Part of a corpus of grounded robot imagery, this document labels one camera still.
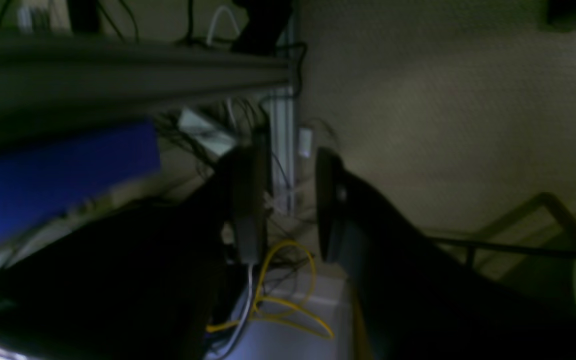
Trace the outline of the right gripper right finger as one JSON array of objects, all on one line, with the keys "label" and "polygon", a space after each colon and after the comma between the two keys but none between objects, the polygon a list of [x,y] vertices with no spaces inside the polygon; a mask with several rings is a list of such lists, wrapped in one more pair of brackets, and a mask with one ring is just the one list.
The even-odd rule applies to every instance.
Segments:
[{"label": "right gripper right finger", "polygon": [[315,192],[321,258],[354,287],[377,360],[576,360],[576,313],[457,262],[329,148]]}]

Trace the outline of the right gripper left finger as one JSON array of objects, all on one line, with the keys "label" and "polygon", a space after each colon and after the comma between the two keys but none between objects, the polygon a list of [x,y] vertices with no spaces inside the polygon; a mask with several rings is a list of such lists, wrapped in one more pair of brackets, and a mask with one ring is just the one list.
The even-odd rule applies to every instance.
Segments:
[{"label": "right gripper left finger", "polygon": [[88,223],[0,271],[0,360],[199,360],[220,291],[265,248],[265,151],[179,203]]}]

